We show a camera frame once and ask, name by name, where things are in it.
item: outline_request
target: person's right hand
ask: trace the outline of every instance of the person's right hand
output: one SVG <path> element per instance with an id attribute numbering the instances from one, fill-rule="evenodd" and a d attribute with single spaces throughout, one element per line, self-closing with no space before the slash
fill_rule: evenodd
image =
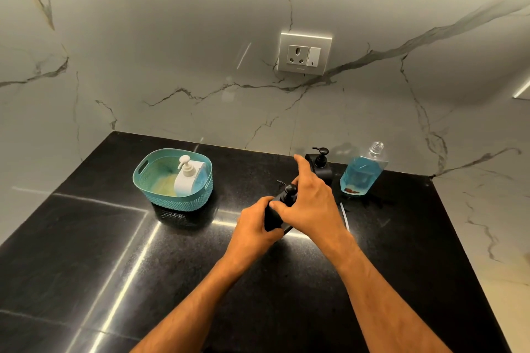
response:
<path id="1" fill-rule="evenodd" d="M 331 255 L 338 244 L 351 242 L 353 237 L 342 222 L 331 188 L 311 171 L 307 160 L 294 157 L 298 163 L 298 177 L 293 180 L 298 184 L 295 204 L 289 208 L 283 202 L 271 201 L 269 205 L 284 222 L 309 236 L 333 262 Z"/>

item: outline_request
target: wall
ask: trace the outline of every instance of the wall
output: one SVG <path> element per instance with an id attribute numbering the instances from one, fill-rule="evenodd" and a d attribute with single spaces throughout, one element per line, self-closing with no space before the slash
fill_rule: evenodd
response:
<path id="1" fill-rule="evenodd" d="M 436 175 L 513 351 L 528 350 L 530 102 L 511 95 L 530 75 L 530 0 L 43 1 L 113 129 L 325 145 L 340 162 L 380 140 L 388 169 Z M 281 31 L 332 36 L 326 74 L 275 71 Z"/>
<path id="2" fill-rule="evenodd" d="M 86 79 L 32 0 L 0 4 L 2 243 L 110 128 Z"/>

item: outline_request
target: bottle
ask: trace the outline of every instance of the bottle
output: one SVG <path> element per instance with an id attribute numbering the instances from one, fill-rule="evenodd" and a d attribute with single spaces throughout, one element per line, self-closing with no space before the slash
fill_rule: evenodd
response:
<path id="1" fill-rule="evenodd" d="M 383 151 L 383 148 L 383 143 L 376 141 L 368 149 L 368 152 L 356 156 L 350 161 L 340 178 L 342 192 L 354 196 L 362 196 L 367 193 L 388 165 L 386 151 Z"/>
<path id="2" fill-rule="evenodd" d="M 204 162 L 190 161 L 189 155 L 179 158 L 180 172 L 176 175 L 174 189 L 177 197 L 186 197 L 196 193 L 204 186 L 208 178 L 205 170 L 202 170 Z"/>

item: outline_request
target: person's left hand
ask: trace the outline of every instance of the person's left hand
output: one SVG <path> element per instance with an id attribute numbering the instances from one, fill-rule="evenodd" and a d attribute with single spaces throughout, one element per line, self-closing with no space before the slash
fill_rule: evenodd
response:
<path id="1" fill-rule="evenodd" d="M 275 242 L 283 237 L 282 229 L 267 232 L 263 226 L 265 208 L 274 197 L 261 197 L 241 211 L 223 260 L 242 274 Z"/>

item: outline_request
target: basket handle hole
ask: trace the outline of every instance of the basket handle hole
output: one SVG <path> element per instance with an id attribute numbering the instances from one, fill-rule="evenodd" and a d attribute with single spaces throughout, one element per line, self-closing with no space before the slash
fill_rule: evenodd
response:
<path id="1" fill-rule="evenodd" d="M 138 174 L 141 174 L 147 165 L 149 165 L 149 161 L 145 161 L 142 166 L 140 166 L 140 168 L 138 169 Z"/>

